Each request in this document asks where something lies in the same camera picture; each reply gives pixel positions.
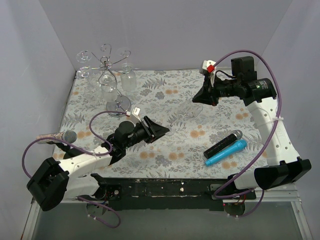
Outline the patterned tumbler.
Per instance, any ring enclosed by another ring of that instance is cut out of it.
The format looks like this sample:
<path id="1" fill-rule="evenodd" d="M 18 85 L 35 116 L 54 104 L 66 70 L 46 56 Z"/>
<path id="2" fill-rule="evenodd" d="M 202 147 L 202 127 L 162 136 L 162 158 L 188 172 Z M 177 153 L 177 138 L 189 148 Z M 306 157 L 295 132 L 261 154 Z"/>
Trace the patterned tumbler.
<path id="1" fill-rule="evenodd" d="M 114 102 L 118 97 L 117 82 L 113 75 L 104 74 L 100 81 L 102 96 L 106 102 Z"/>
<path id="2" fill-rule="evenodd" d="M 137 78 L 133 66 L 130 63 L 123 63 L 121 69 L 120 79 L 122 89 L 126 92 L 134 91 L 137 87 Z"/>

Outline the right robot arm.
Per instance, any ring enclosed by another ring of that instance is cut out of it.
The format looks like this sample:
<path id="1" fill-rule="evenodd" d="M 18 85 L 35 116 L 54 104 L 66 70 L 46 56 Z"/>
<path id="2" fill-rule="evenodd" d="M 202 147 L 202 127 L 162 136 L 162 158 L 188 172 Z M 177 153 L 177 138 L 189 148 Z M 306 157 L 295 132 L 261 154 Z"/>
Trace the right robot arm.
<path id="1" fill-rule="evenodd" d="M 312 167 L 309 159 L 302 159 L 294 148 L 283 120 L 278 114 L 280 95 L 268 78 L 257 77 L 251 56 L 231 60 L 232 79 L 222 80 L 216 75 L 215 62 L 205 60 L 199 72 L 204 75 L 201 89 L 193 97 L 194 103 L 216 106 L 223 97 L 243 100 L 258 128 L 267 165 L 248 170 L 226 186 L 227 195 L 237 199 L 245 189 L 269 190 L 295 183 Z"/>

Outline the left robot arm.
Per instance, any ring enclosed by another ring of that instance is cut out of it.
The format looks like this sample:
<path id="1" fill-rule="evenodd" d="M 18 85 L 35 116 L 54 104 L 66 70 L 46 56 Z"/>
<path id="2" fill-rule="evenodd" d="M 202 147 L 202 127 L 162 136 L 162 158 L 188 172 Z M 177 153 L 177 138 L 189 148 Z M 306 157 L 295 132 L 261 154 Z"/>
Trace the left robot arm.
<path id="1" fill-rule="evenodd" d="M 27 189 L 43 211 L 55 208 L 62 200 L 78 196 L 102 200 L 107 193 L 107 184 L 94 171 L 118 162 L 135 144 L 141 141 L 151 144 L 169 131 L 147 116 L 136 124 L 123 121 L 108 136 L 107 142 L 92 152 L 59 161 L 52 157 L 44 160 L 27 183 Z"/>

